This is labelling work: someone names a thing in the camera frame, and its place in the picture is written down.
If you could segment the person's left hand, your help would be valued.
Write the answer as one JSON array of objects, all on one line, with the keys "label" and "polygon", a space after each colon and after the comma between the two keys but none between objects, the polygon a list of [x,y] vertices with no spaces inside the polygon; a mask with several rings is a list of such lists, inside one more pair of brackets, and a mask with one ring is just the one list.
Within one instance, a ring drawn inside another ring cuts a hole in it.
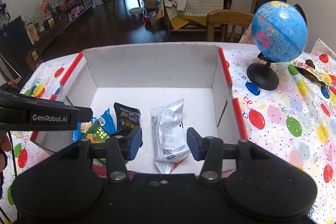
[{"label": "person's left hand", "polygon": [[7,152],[10,152],[12,150],[12,144],[7,136],[7,134],[4,135],[3,139],[1,140],[1,154],[0,154],[0,169],[1,172],[7,167]]}]

